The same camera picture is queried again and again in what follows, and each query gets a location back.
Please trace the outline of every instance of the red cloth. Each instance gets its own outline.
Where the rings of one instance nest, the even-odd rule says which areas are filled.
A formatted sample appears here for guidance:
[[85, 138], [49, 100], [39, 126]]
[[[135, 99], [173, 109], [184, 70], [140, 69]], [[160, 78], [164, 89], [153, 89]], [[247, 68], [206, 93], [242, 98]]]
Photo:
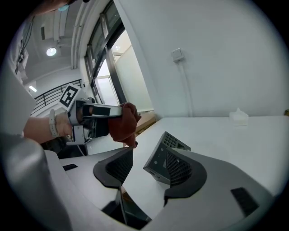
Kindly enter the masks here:
[[108, 120], [109, 133], [114, 141], [136, 148], [135, 130], [141, 116], [137, 114], [136, 107], [132, 103], [123, 103], [121, 107], [122, 117]]

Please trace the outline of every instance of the black cable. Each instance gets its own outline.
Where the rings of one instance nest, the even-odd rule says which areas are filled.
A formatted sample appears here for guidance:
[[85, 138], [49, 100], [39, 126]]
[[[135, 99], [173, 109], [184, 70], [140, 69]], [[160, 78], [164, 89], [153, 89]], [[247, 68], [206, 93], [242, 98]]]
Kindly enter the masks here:
[[24, 42], [23, 42], [23, 47], [20, 49], [19, 51], [19, 55], [18, 55], [18, 58], [17, 58], [17, 64], [16, 64], [16, 70], [15, 70], [15, 73], [17, 74], [18, 73], [18, 65], [19, 65], [19, 62], [20, 62], [20, 58], [21, 58], [21, 55], [23, 55], [23, 52], [29, 42], [29, 39], [31, 37], [31, 33], [32, 33], [32, 28], [33, 28], [33, 22], [34, 22], [34, 18], [35, 16], [33, 16], [32, 20], [31, 20], [31, 23], [28, 27], [28, 31], [26, 33], [26, 36], [25, 36], [25, 39], [24, 39]]

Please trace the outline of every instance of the hand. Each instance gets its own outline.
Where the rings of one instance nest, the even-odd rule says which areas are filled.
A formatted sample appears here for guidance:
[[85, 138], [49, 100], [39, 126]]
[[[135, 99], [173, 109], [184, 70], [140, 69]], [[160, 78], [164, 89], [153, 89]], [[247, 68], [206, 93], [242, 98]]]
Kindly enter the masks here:
[[66, 112], [56, 115], [56, 129], [59, 136], [72, 135], [72, 126]]

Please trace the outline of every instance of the tissue box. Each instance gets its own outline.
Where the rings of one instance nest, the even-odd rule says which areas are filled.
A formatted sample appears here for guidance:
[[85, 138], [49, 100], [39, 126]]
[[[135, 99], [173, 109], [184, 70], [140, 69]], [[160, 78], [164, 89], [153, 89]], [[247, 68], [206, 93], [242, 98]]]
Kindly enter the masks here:
[[245, 112], [241, 111], [239, 108], [236, 112], [230, 112], [229, 117], [233, 126], [248, 125], [249, 116]]

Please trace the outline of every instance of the black mesh vent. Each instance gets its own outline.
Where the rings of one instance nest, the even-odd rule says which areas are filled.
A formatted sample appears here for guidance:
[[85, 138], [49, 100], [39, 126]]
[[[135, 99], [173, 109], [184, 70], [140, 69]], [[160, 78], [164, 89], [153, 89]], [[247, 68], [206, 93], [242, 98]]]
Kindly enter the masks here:
[[192, 174], [191, 166], [170, 152], [167, 153], [167, 170], [171, 179], [170, 187], [182, 184]]
[[106, 165], [106, 172], [118, 179], [121, 182], [125, 182], [127, 175], [130, 173], [130, 170], [133, 165], [133, 153], [128, 153], [122, 155], [120, 158], [108, 163]]
[[253, 197], [247, 192], [246, 189], [237, 188], [232, 189], [231, 192], [246, 217], [259, 207], [259, 205], [255, 202]]
[[167, 145], [168, 147], [175, 148], [177, 147], [177, 139], [174, 138], [172, 135], [167, 134], [164, 140], [164, 144]]

